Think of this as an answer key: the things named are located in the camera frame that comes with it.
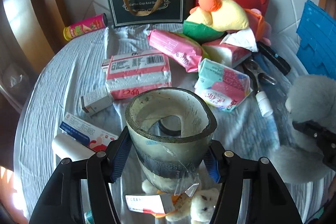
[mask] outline white cylinder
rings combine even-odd
[[[88,159],[95,153],[64,133],[58,134],[54,138],[51,147],[61,159],[70,158],[72,161]]]
[[[258,92],[255,97],[257,99],[261,115],[263,117],[268,117],[273,114],[272,106],[264,91]]]

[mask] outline gray plush toy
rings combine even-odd
[[[289,121],[312,120],[336,134],[336,81],[321,75],[298,77],[288,93]],[[270,160],[287,183],[306,183],[323,178],[330,168],[316,140],[292,129],[296,146],[280,146]]]

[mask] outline suitcase handle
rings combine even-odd
[[[124,4],[125,6],[127,7],[128,11],[132,14],[132,15],[135,15],[135,16],[138,16],[138,17],[143,17],[143,16],[148,16],[152,13],[154,13],[159,7],[160,5],[162,4],[163,0],[156,0],[153,8],[151,10],[147,10],[147,11],[133,11],[131,6],[129,5],[129,2],[128,0],[123,0],[124,1]]]

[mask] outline silver bolt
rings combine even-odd
[[[99,151],[99,152],[97,153],[97,157],[98,157],[98,158],[105,157],[105,155],[106,155],[106,153],[105,153],[104,151]]]
[[[69,158],[65,158],[65,159],[62,159],[61,160],[61,163],[62,164],[68,164],[70,162],[70,159]]]
[[[233,154],[232,151],[229,151],[229,150],[228,150],[228,151],[225,151],[225,152],[224,152],[224,155],[225,155],[226,157],[228,157],[228,158],[231,158],[231,157],[233,157],[234,154]]]
[[[260,159],[260,161],[261,161],[261,163],[263,163],[263,164],[269,164],[269,160],[268,160],[268,158],[263,157],[263,158]]]

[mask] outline blue plastic object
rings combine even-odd
[[[308,0],[296,33],[301,37],[296,55],[308,73],[336,80],[336,20]]]

